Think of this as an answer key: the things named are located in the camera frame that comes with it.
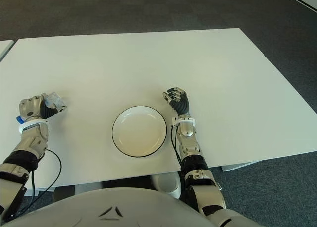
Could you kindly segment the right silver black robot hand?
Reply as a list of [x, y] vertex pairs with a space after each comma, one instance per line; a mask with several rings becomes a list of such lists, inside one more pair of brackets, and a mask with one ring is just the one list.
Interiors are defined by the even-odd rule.
[[178, 115], [189, 115], [190, 105], [187, 94], [179, 87], [163, 92], [163, 98], [177, 112]]

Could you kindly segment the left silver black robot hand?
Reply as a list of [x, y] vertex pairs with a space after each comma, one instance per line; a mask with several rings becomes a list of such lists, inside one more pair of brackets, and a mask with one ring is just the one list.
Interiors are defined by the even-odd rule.
[[66, 103], [57, 93], [43, 93], [21, 100], [19, 104], [20, 115], [17, 120], [22, 123], [33, 119], [48, 119], [66, 108]]

